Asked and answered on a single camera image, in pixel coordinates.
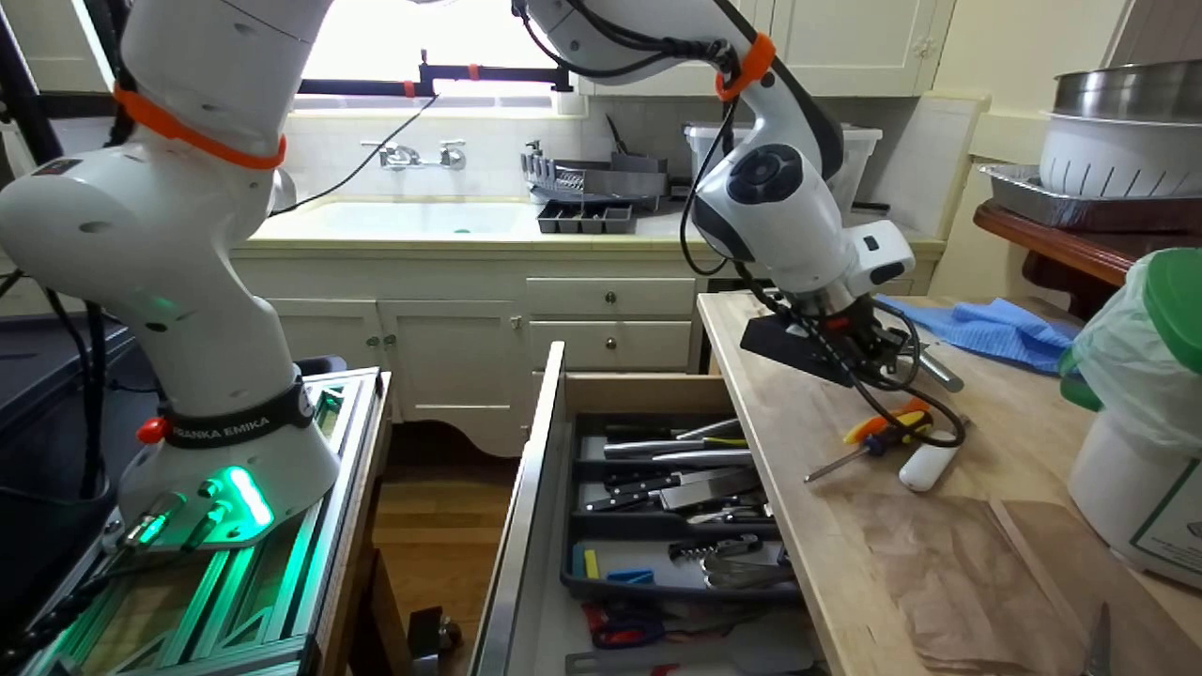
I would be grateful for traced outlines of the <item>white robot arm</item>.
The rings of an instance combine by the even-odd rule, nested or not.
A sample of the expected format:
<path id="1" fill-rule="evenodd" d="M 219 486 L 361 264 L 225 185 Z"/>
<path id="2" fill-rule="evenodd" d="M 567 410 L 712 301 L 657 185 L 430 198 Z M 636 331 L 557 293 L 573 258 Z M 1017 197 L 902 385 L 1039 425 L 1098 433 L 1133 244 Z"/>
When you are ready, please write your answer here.
<path id="1" fill-rule="evenodd" d="M 916 342 L 873 316 L 873 289 L 911 271 L 887 219 L 847 224 L 831 175 L 841 127 L 780 64 L 731 0 L 510 0 L 533 47 L 572 74 L 636 84 L 673 64 L 708 64 L 722 104 L 752 127 L 692 188 L 692 221 L 739 274 L 767 279 L 771 309 L 743 349 L 833 385 L 895 392 Z"/>

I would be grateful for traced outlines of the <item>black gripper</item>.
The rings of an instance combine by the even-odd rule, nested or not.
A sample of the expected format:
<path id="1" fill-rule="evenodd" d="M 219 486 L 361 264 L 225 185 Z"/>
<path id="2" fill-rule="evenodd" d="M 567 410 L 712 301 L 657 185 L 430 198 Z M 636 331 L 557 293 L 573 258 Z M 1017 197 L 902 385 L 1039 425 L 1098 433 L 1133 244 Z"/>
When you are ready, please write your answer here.
<path id="1" fill-rule="evenodd" d="M 739 347 L 841 386 L 882 386 L 882 373 L 902 356 L 902 334 L 873 319 L 868 296 L 823 316 L 771 293 L 767 311 L 743 327 Z"/>

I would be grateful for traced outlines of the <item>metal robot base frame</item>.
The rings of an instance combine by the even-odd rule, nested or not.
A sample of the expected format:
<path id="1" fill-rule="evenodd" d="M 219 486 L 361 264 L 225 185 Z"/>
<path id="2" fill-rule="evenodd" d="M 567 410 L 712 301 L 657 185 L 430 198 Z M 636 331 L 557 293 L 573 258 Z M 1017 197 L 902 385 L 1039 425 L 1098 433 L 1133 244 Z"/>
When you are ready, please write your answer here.
<path id="1" fill-rule="evenodd" d="M 368 521 L 385 435 L 379 368 L 306 379 L 334 448 L 330 491 L 234 550 L 152 551 L 137 530 L 72 582 L 3 676 L 346 676 L 370 609 Z"/>

